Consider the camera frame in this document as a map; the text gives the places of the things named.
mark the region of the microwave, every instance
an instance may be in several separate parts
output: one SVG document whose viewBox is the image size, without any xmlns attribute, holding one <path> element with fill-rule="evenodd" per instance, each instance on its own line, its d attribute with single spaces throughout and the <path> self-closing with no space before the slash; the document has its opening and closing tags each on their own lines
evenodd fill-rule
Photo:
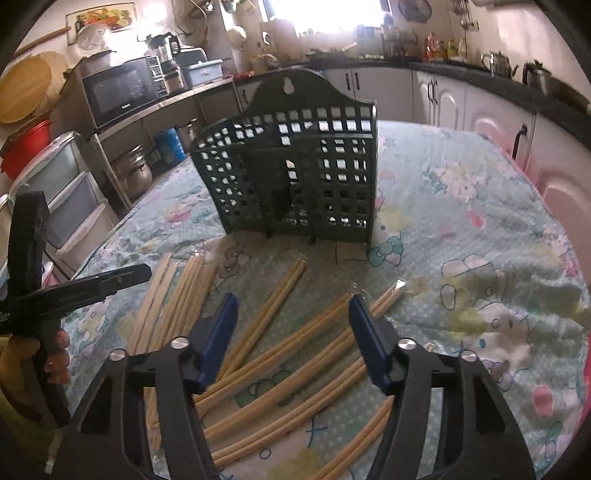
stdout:
<svg viewBox="0 0 591 480">
<path fill-rule="evenodd" d="M 51 134 L 86 139 L 168 96 L 158 57 L 141 57 L 82 76 L 74 68 L 51 113 Z"/>
</svg>

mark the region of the blue container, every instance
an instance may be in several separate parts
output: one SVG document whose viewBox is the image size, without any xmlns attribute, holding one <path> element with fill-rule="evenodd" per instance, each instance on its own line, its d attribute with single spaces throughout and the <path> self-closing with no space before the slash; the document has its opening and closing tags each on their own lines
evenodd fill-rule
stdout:
<svg viewBox="0 0 591 480">
<path fill-rule="evenodd" d="M 187 157 L 177 131 L 174 128 L 160 132 L 154 137 L 154 143 L 156 143 L 156 148 L 160 152 L 160 156 L 166 165 L 170 167 L 178 165 Z"/>
</svg>

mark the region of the finger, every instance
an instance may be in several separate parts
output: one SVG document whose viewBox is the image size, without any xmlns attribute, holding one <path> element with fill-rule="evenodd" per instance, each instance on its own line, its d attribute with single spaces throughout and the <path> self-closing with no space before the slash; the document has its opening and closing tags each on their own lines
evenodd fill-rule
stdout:
<svg viewBox="0 0 591 480">
<path fill-rule="evenodd" d="M 41 344 L 36 338 L 15 335 L 8 341 L 7 349 L 9 349 L 14 359 L 20 361 L 31 358 L 39 350 L 40 346 Z"/>
<path fill-rule="evenodd" d="M 56 385 L 67 385 L 70 383 L 70 371 L 68 369 L 64 369 L 58 370 L 57 372 L 52 372 L 49 375 L 47 382 Z"/>
<path fill-rule="evenodd" d="M 56 333 L 56 345 L 60 350 L 70 346 L 70 336 L 64 329 L 58 330 Z"/>
<path fill-rule="evenodd" d="M 45 372 L 57 372 L 58 370 L 64 370 L 70 365 L 70 355 L 65 350 L 53 353 L 47 357 L 43 370 Z"/>
</svg>

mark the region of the black countertop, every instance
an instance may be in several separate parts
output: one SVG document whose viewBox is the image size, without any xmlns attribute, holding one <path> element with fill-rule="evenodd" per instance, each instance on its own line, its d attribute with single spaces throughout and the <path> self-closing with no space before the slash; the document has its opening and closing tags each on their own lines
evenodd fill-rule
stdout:
<svg viewBox="0 0 591 480">
<path fill-rule="evenodd" d="M 521 107 L 529 113 L 547 117 L 563 128 L 589 151 L 591 151 L 591 116 L 585 115 L 559 100 L 544 95 L 531 87 L 502 77 L 493 77 L 477 69 L 425 63 L 417 57 L 403 57 L 391 60 L 352 60 L 352 59 L 317 59 L 307 64 L 293 65 L 289 69 L 306 67 L 312 70 L 330 70 L 361 67 L 407 68 L 421 72 L 442 75 L 454 80 L 466 82 Z M 263 75 L 236 81 L 236 87 L 250 82 L 260 81 L 272 76 L 279 70 L 272 70 Z"/>
</svg>

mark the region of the hand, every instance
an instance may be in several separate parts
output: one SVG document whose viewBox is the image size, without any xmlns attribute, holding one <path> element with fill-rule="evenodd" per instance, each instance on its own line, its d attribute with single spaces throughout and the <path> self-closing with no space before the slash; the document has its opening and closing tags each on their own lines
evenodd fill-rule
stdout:
<svg viewBox="0 0 591 480">
<path fill-rule="evenodd" d="M 66 385 L 70 382 L 70 357 L 64 349 L 70 346 L 70 337 L 64 330 L 57 332 L 56 345 L 59 351 L 47 357 L 44 369 L 50 374 L 49 383 Z M 33 401 L 25 386 L 21 361 L 32 358 L 39 346 L 36 338 L 13 336 L 0 354 L 0 384 L 13 406 L 19 403 L 33 408 Z"/>
</svg>

